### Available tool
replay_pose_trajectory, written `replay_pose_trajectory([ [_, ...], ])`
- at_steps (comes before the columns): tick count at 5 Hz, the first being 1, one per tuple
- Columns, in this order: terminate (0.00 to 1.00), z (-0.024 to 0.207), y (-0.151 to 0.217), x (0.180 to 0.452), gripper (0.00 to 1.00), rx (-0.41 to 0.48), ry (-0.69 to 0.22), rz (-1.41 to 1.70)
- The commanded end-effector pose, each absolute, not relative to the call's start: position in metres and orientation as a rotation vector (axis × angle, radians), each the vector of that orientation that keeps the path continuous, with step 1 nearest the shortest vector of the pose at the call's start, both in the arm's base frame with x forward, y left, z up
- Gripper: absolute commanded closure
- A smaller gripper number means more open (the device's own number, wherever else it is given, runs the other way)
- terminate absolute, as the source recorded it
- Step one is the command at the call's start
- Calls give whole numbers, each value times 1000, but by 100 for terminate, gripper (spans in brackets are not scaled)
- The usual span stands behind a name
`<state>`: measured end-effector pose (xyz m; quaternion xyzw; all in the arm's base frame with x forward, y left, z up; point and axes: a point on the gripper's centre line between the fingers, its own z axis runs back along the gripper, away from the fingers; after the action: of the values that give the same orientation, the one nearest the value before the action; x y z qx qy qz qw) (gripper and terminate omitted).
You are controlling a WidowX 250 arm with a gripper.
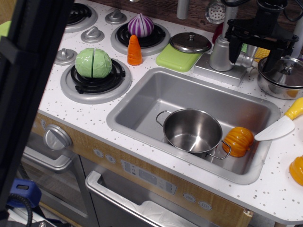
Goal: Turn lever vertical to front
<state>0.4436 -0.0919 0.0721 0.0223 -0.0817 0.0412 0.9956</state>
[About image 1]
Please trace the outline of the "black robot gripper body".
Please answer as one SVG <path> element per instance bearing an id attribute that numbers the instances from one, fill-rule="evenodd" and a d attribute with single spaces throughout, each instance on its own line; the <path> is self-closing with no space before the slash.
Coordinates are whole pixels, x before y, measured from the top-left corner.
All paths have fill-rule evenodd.
<path id="1" fill-rule="evenodd" d="M 230 19 L 225 38 L 232 37 L 242 43 L 258 47 L 292 49 L 299 37 L 282 28 L 278 23 L 279 11 L 258 9 L 254 18 Z"/>

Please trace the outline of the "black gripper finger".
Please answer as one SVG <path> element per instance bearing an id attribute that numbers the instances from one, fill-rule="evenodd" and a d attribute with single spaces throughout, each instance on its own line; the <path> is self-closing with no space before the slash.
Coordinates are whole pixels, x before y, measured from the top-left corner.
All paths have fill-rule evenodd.
<path id="1" fill-rule="evenodd" d="M 281 57 L 285 56 L 286 50 L 285 49 L 269 49 L 269 55 L 267 57 L 267 60 L 265 61 L 263 65 L 263 71 L 268 72 L 271 71 L 272 68 L 275 66 L 276 62 L 281 59 Z"/>
<path id="2" fill-rule="evenodd" d="M 236 63 L 242 49 L 242 42 L 232 37 L 229 41 L 229 60 L 231 63 Z"/>

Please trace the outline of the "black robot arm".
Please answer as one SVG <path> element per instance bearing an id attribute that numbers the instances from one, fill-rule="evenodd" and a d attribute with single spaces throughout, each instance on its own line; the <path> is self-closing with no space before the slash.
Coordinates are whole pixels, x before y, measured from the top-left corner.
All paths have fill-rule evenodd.
<path id="1" fill-rule="evenodd" d="M 243 44 L 270 50 L 264 71 L 270 71 L 276 62 L 293 52 L 299 37 L 278 23 L 280 12 L 287 6 L 286 0 L 258 0 L 258 10 L 251 19 L 230 19 L 225 38 L 229 42 L 229 60 L 235 63 Z"/>

